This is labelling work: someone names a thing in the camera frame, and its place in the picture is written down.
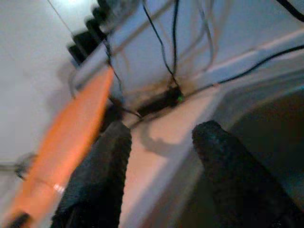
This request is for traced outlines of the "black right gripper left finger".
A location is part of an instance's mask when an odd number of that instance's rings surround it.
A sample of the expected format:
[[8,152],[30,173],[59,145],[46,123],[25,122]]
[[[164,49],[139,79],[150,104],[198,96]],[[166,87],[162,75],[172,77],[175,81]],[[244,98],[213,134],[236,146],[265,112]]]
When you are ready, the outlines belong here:
[[119,226],[131,146],[130,129],[111,123],[70,176],[51,227]]

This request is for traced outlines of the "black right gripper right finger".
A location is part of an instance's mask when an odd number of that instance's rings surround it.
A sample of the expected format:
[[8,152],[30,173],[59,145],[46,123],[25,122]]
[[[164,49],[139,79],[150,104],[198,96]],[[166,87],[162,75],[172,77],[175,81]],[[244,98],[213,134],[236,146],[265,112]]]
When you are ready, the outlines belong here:
[[304,212],[275,177],[216,121],[192,130],[192,142],[223,228],[302,228]]

